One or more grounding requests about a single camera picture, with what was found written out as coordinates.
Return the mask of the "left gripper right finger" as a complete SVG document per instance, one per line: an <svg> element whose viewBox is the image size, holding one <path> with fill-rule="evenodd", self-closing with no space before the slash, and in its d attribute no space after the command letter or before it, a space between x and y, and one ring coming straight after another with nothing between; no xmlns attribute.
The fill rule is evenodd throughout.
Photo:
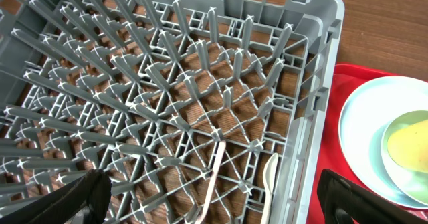
<svg viewBox="0 0 428 224"><path fill-rule="evenodd" d="M330 169L321 172L317 196L326 224L427 224Z"/></svg>

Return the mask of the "cream plastic spoon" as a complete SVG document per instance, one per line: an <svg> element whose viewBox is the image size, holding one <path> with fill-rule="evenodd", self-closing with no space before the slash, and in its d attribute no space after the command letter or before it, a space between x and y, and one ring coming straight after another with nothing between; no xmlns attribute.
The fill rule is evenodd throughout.
<svg viewBox="0 0 428 224"><path fill-rule="evenodd" d="M279 155L274 153L270 156L263 169L263 186L265 189L265 203L263 204L263 213L261 224L268 224L270 217L270 209L272 203L272 192L275 185L276 169L278 165Z"/></svg>

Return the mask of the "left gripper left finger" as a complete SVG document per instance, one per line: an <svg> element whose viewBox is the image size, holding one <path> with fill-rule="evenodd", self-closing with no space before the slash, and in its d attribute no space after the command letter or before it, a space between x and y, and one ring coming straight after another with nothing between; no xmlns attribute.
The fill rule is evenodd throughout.
<svg viewBox="0 0 428 224"><path fill-rule="evenodd" d="M84 176L1 218L2 223L103 223L112 183L101 169Z"/></svg>

